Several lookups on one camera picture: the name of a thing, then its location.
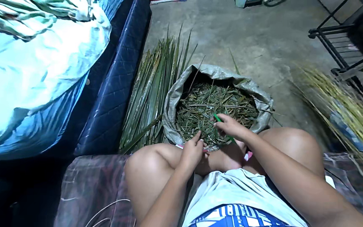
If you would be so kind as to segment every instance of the thigh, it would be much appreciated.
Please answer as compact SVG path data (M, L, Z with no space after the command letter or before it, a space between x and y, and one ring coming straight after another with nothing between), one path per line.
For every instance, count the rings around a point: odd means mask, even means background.
M146 146L127 160L124 171L137 222L141 222L179 163L182 150L170 144Z
M259 136L324 179L323 154L315 138L309 133L282 127L267 129ZM255 157L249 159L244 169L252 173L266 174Z

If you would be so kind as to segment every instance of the green scissors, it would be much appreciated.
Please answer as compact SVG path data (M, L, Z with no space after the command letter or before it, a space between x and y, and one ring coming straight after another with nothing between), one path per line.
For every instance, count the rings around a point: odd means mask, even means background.
M214 114L214 117L215 117L215 119L218 121L218 122L223 122L216 114ZM229 137L229 139L232 141L232 143L234 143L234 144L236 144L236 141L235 141L235 139L233 138L233 137L231 137L231 136L228 136Z

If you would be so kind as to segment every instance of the person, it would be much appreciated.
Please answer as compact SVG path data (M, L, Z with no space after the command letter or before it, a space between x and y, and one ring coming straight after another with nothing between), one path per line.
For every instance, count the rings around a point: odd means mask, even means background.
M193 172L206 177L184 208L183 227L363 226L363 215L326 183L322 153L310 134L272 128L257 135L230 116L218 117L223 122L214 126L236 144L203 152L198 132L184 149L155 144L127 160L138 226L177 226ZM248 161L246 147L253 153Z

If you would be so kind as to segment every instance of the white cord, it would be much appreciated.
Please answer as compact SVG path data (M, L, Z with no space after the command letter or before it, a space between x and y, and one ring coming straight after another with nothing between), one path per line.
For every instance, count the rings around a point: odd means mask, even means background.
M117 202L120 202L120 201L129 201L130 202L130 200L129 199L119 199L119 200L116 200L116 201L114 201L114 202L112 202L111 204L108 204L105 208L103 208L103 209L101 209L101 210L99 210L99 212L97 212L89 221L88 221L88 224L86 224L85 225L85 227L88 227L88 225L92 222L92 220L98 215L98 214L100 214L100 212L102 212L102 211L104 211L105 209L107 209L108 207L110 207L111 205L113 205L113 204L115 204L115 203L117 203ZM101 223L102 221L104 221L104 220L107 220L108 218L106 218L106 219L103 219L103 220L101 220L101 221L99 221L97 224L99 224L99 223Z
M100 224L102 221L105 221L105 220L111 221L110 218L105 218L105 219L100 220L98 223L94 224L92 227L96 227L98 224Z

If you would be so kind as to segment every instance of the blue and white patterned shirt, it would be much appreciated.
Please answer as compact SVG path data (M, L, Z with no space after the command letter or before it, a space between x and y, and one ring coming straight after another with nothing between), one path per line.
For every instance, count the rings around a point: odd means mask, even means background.
M271 214L242 204L224 204L196 218L189 227L285 227Z

